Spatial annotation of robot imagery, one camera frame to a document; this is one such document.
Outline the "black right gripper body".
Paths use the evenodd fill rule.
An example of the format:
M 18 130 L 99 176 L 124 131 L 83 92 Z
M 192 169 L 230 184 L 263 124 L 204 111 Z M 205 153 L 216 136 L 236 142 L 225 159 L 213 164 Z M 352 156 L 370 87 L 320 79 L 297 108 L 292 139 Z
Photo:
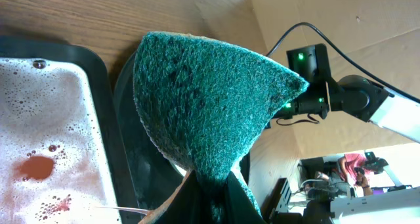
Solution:
M 325 119 L 329 112 L 328 86 L 331 79 L 327 47 L 324 44 L 310 45 L 287 52 L 289 69 L 308 82 L 304 93 L 288 102 L 274 119 L 280 126 L 297 123 L 319 124 L 315 116 Z

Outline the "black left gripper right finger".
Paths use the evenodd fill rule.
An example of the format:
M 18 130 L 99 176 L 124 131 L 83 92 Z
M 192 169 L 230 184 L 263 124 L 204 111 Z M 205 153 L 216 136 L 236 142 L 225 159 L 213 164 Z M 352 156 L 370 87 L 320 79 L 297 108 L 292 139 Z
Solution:
M 232 172 L 226 179 L 223 192 L 227 224 L 265 224 Z

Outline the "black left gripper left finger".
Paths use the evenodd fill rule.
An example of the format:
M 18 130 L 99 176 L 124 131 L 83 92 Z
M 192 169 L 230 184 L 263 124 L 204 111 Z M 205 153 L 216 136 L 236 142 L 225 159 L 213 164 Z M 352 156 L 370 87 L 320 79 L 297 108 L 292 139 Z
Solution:
M 208 224 L 212 223 L 207 195 L 192 171 L 169 204 L 157 218 L 156 224 Z

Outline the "green scouring sponge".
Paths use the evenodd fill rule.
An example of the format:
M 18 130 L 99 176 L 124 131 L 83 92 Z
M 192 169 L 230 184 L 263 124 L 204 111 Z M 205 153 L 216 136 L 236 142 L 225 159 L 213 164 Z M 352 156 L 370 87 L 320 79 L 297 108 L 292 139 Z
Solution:
M 224 186 L 236 179 L 250 212 L 259 205 L 240 160 L 281 108 L 308 82 L 270 58 L 224 41 L 149 32 L 133 65 L 133 99 L 160 153 L 197 181 L 200 220 L 225 223 Z

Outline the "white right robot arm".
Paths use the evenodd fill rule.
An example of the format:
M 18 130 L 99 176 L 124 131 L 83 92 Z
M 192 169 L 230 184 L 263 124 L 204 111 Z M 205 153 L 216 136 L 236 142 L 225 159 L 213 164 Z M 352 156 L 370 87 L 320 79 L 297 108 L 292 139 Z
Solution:
M 290 50 L 287 59 L 290 70 L 309 86 L 275 114 L 277 120 L 306 114 L 307 122 L 319 123 L 313 114 L 324 120 L 328 112 L 342 111 L 419 142 L 418 102 L 362 76 L 349 75 L 335 81 L 324 44 Z

